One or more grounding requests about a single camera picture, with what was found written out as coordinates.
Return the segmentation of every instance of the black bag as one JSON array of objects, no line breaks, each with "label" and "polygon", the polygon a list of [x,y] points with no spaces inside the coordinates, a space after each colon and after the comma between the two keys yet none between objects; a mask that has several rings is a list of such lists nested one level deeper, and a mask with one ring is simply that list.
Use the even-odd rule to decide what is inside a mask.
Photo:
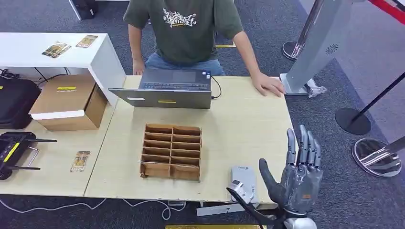
[{"label": "black bag", "polygon": [[28,114],[41,90],[30,80],[0,77],[0,129],[23,129],[32,118]]}]

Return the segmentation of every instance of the laptop keyboard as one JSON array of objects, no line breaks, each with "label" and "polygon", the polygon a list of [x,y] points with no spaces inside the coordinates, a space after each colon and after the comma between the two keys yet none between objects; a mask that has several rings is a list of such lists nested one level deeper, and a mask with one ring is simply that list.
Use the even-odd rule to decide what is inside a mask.
[{"label": "laptop keyboard", "polygon": [[210,90],[208,84],[202,83],[145,83],[145,89],[174,89],[174,90]]}]

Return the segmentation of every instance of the jeans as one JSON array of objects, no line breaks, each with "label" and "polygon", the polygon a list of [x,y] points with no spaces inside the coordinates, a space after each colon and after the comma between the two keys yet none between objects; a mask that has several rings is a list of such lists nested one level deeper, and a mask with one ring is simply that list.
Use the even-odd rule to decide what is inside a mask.
[{"label": "jeans", "polygon": [[147,69],[173,69],[173,70],[207,70],[211,71],[212,76],[224,75],[225,72],[218,60],[198,62],[194,65],[182,66],[181,64],[172,64],[164,61],[157,53],[149,56],[145,63]]}]

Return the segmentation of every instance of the red barrier tape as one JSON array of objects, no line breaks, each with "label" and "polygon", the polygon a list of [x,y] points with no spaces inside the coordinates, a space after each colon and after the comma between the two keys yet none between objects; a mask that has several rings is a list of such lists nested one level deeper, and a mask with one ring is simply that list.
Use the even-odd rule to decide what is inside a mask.
[{"label": "red barrier tape", "polygon": [[384,10],[386,13],[393,16],[400,23],[405,25],[405,12],[404,11],[400,10],[399,8],[392,7],[390,4],[388,4],[384,0],[369,0],[369,2],[374,4],[376,7]]}]

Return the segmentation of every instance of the robotic thumb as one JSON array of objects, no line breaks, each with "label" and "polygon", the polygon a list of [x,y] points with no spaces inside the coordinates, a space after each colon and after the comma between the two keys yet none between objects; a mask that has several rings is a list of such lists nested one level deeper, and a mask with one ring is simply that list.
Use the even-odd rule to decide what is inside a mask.
[{"label": "robotic thumb", "polygon": [[268,196],[270,199],[275,203],[278,203],[281,207],[284,207],[284,196],[286,189],[281,184],[277,183],[276,180],[274,180],[273,175],[271,175],[270,171],[268,170],[267,161],[263,158],[259,160],[259,170],[267,187]]}]

